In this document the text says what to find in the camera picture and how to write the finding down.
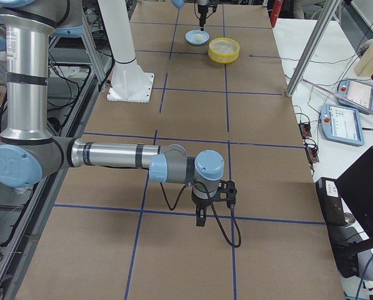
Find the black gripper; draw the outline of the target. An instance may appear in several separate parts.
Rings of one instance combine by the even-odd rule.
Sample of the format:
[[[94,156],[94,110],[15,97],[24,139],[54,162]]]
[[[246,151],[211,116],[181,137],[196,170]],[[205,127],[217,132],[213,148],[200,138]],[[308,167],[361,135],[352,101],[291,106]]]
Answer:
[[[195,182],[192,187],[192,201],[196,205],[196,226],[206,225],[207,207],[219,200],[220,187],[216,185],[206,186],[203,182]]]
[[[202,5],[202,4],[197,5],[197,11],[198,11],[198,14],[199,14],[199,27],[200,27],[201,31],[204,30],[205,17],[208,14],[208,10],[209,10],[208,5]]]

